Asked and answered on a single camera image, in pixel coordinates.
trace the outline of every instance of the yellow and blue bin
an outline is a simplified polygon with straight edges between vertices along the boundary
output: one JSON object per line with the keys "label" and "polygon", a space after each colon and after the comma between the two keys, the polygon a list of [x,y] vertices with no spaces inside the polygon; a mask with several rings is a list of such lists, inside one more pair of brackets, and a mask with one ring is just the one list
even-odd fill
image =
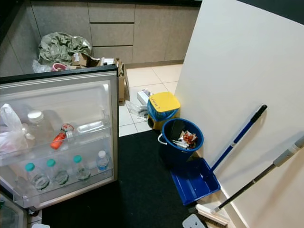
{"label": "yellow and blue bin", "polygon": [[170,92],[153,94],[149,97],[148,124],[154,130],[162,130],[169,119],[175,118],[180,109],[180,103]]}

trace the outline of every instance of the broom bristles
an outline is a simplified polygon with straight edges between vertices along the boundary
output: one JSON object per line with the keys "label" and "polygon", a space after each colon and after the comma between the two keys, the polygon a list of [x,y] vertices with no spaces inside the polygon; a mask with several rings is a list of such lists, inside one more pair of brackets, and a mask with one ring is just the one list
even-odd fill
{"label": "broom bristles", "polygon": [[218,227],[226,227],[230,222],[228,218],[225,216],[213,212],[211,209],[204,207],[203,205],[197,204],[195,206],[196,210],[198,210],[199,214],[203,217],[207,218],[208,222],[218,226]]}

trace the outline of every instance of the green plastic sack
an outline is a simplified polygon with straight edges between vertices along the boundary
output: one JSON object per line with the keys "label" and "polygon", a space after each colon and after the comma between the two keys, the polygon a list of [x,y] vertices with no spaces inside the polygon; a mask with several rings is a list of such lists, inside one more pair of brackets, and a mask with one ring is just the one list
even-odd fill
{"label": "green plastic sack", "polygon": [[74,53],[91,56],[91,52],[92,46],[85,38],[54,32],[41,39],[38,60],[43,65],[52,65],[53,63],[71,65]]}

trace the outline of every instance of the teal bottle cap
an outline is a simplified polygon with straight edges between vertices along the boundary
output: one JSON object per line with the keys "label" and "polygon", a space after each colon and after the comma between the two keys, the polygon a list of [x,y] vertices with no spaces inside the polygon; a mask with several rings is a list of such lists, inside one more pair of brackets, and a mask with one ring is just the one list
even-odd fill
{"label": "teal bottle cap", "polygon": [[82,158],[81,158],[80,155],[76,155],[76,156],[74,157],[74,162],[75,162],[75,163],[80,163],[81,160],[82,160]]}
{"label": "teal bottle cap", "polygon": [[25,170],[28,171],[28,172],[33,171],[34,168],[35,168],[35,165],[34,165],[33,163],[28,163],[28,164],[26,164],[26,166],[25,166]]}
{"label": "teal bottle cap", "polygon": [[49,160],[47,161],[47,166],[48,166],[48,167],[53,167],[55,164],[56,164],[56,162],[55,162],[54,159],[49,159]]}

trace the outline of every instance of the black floor mat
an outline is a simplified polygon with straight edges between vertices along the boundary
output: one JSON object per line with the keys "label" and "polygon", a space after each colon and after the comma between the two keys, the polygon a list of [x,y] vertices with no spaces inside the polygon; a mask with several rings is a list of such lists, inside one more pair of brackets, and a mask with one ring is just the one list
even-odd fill
{"label": "black floor mat", "polygon": [[158,155],[159,132],[119,138],[118,181],[43,209],[51,228],[181,228],[190,213]]}

